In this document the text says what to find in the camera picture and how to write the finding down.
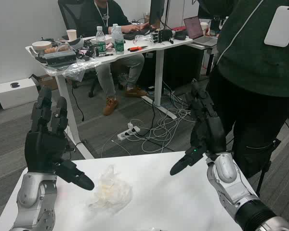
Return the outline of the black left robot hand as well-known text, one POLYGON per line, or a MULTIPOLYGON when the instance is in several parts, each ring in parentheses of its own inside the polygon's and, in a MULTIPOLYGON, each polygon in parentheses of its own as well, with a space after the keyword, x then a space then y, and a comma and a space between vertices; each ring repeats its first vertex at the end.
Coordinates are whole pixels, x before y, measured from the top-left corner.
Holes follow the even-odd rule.
POLYGON ((39 91, 31 113, 32 125, 26 136, 25 159, 29 172, 55 174, 68 183, 85 190, 94 189, 93 181, 77 165, 63 159, 68 144, 67 102, 60 97, 52 112, 52 90, 46 86, 39 91))

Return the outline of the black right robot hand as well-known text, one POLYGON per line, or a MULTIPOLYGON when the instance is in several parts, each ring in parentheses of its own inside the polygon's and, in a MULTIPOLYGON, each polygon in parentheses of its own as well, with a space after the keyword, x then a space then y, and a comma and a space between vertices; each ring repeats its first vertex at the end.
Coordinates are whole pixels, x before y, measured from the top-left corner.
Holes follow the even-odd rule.
POLYGON ((214 103, 209 93, 202 89, 196 79, 191 82, 191 92, 186 94, 191 109, 191 116, 196 120, 191 133, 191 147, 185 155, 171 168, 174 176, 187 166, 193 166, 203 154, 216 157, 226 151, 226 135, 222 121, 215 111, 214 103))

